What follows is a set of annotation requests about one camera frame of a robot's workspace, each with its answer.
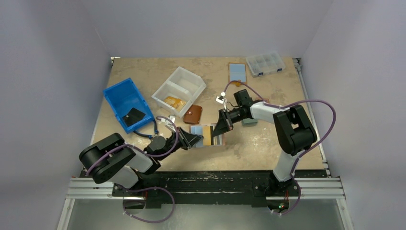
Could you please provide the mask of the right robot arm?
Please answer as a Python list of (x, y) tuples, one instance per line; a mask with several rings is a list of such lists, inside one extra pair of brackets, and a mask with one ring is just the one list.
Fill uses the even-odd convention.
[(317, 135), (305, 109), (294, 105), (288, 109), (274, 108), (264, 101), (252, 100), (247, 90), (234, 93), (237, 106), (231, 111), (219, 110), (219, 118), (212, 132), (214, 137), (233, 129), (233, 124), (244, 119), (257, 119), (275, 125), (278, 143), (282, 149), (277, 165), (270, 174), (267, 188), (281, 190), (289, 186), (300, 159), (309, 150)]

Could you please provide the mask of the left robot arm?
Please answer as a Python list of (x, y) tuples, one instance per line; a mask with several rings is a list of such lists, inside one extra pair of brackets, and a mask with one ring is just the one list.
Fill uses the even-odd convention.
[(113, 133), (85, 148), (79, 154), (79, 160), (86, 169), (86, 175), (96, 184), (113, 182), (133, 188), (142, 181), (143, 175), (157, 171), (161, 160), (178, 149), (192, 148), (203, 138), (178, 127), (169, 138), (155, 135), (144, 149), (140, 149), (126, 144), (120, 134)]

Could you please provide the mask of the gold card from holder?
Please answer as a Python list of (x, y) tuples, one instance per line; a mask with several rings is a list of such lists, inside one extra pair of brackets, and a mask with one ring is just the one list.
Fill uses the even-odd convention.
[(179, 98), (174, 98), (172, 100), (171, 106), (173, 108), (175, 108), (177, 111), (180, 111), (183, 109), (183, 107), (185, 106), (186, 102), (182, 99)]

